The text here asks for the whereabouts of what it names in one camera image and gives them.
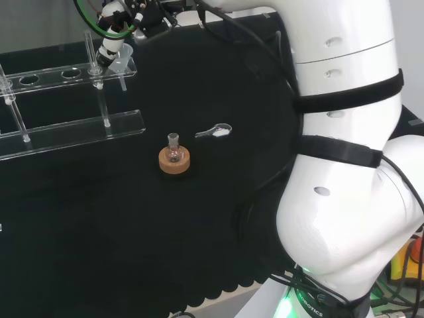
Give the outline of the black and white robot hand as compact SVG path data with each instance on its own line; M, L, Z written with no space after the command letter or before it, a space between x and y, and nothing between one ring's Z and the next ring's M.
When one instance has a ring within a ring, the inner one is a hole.
M124 33L131 27L134 31L129 35L138 44L176 26L175 14L175 7L161 1L112 1L106 4L96 23L106 32L96 53L97 62L104 67L112 64L125 42Z

